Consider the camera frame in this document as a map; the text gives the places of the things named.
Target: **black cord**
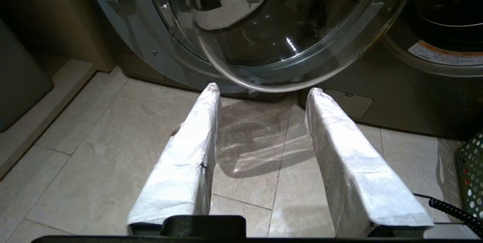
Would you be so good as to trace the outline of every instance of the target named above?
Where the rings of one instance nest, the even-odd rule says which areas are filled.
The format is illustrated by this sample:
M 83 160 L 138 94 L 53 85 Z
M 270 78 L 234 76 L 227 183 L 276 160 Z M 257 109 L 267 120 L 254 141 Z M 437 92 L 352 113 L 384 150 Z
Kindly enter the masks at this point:
M 429 198 L 429 206 L 463 221 L 463 223 L 466 224 L 466 226 L 468 226 L 478 237 L 483 238 L 483 226 L 478 218 L 459 209 L 456 206 L 450 205 L 447 202 L 443 202 L 442 200 L 438 200 L 437 198 L 433 198 L 429 195 L 421 195 L 418 193 L 413 193 L 413 195 L 421 198 Z

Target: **warning label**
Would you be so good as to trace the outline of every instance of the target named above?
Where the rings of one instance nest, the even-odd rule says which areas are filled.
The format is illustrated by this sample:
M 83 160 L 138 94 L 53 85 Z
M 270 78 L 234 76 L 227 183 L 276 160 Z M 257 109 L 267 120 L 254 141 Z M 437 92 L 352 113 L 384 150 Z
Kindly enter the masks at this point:
M 427 61 L 455 66 L 483 65 L 483 52 L 452 52 L 430 45 L 422 40 L 408 51 Z

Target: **green laundry basket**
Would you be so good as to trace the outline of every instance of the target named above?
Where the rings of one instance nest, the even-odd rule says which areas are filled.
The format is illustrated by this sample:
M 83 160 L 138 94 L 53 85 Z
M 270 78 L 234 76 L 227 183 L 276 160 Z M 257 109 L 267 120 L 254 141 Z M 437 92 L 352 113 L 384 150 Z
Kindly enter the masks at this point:
M 483 130 L 455 154 L 463 210 L 483 220 Z

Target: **front-loading washing machine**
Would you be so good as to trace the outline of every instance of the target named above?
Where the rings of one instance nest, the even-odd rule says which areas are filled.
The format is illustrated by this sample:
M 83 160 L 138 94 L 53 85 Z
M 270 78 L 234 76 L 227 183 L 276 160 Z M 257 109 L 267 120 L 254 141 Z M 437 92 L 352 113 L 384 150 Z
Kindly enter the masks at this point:
M 143 66 L 187 87 L 319 86 L 355 120 L 453 138 L 481 123 L 481 18 L 471 1 L 98 0 Z M 462 8 L 474 16 L 451 17 Z M 441 120 L 448 114 L 454 123 Z

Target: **white tissue wrapping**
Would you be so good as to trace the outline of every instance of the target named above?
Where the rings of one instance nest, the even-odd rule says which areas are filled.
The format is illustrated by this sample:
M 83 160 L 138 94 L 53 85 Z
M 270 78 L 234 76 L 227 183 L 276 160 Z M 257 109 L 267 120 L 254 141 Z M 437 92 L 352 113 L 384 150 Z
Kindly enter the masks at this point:
M 128 215 L 128 224 L 162 224 L 172 215 L 210 212 L 220 91 L 210 83 L 171 136 Z
M 312 136 L 336 237 L 365 237 L 379 225 L 433 226 L 399 176 L 320 88 L 309 92 L 305 124 Z

